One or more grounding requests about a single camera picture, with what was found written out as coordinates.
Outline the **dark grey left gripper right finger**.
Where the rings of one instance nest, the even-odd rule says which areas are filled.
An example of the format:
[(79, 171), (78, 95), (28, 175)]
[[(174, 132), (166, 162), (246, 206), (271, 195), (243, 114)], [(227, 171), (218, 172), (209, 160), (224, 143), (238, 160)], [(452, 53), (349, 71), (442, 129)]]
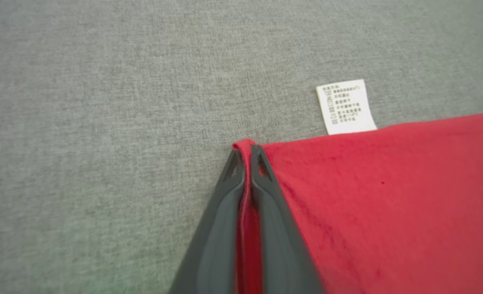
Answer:
[(325, 288), (262, 146), (251, 146), (265, 294), (323, 294)]

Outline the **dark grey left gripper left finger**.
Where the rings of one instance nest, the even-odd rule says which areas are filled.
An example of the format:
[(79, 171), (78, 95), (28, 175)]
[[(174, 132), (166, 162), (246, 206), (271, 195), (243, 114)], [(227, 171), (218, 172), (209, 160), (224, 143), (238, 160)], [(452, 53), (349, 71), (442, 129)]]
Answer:
[(232, 150), (170, 287), (171, 294), (233, 294), (243, 157)]

